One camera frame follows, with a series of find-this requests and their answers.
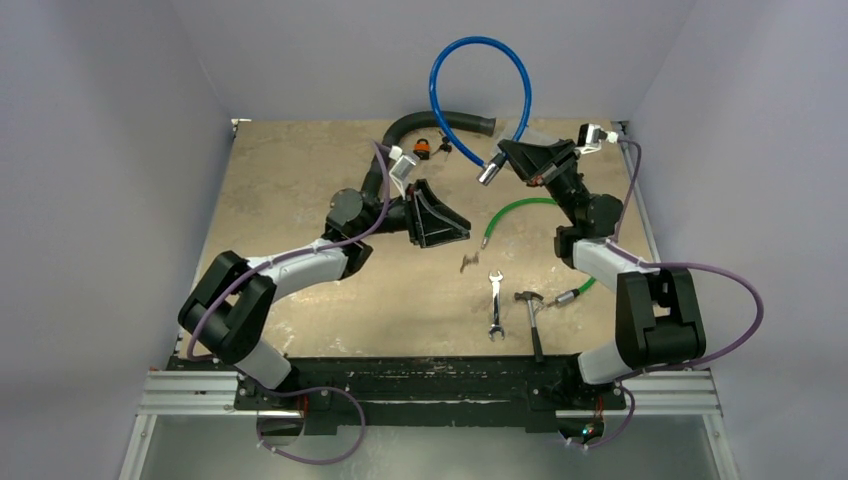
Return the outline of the black key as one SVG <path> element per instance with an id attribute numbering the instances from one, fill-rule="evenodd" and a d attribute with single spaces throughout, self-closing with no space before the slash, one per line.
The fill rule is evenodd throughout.
<path id="1" fill-rule="evenodd" d="M 435 152 L 436 153 L 444 152 L 446 155 L 448 155 L 452 152 L 453 145 L 450 141 L 450 138 L 444 132 L 440 131 L 440 134 L 441 134 L 441 143 L 440 143 L 439 147 L 435 150 Z"/>

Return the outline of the orange black padlock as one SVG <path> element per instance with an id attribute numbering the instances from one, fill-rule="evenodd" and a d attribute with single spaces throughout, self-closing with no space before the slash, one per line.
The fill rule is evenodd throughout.
<path id="1" fill-rule="evenodd" d="M 413 153 L 420 160 L 429 160 L 432 153 L 429 140 L 426 138 L 419 138 L 413 146 Z"/>

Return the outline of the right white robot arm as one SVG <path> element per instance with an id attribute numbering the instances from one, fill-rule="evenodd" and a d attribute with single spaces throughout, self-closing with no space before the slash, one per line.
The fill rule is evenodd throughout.
<path id="1" fill-rule="evenodd" d="M 545 188 L 569 219 L 569 225 L 556 230 L 556 256 L 615 296 L 614 338 L 577 355 L 577 370 L 561 381 L 564 399 L 584 407 L 599 396 L 601 384 L 647 367 L 700 358 L 706 334 L 692 274 L 685 267 L 649 267 L 615 251 L 612 236 L 624 204 L 588 189 L 578 169 L 577 145 L 571 140 L 550 145 L 502 140 L 498 147 L 519 179 Z"/>

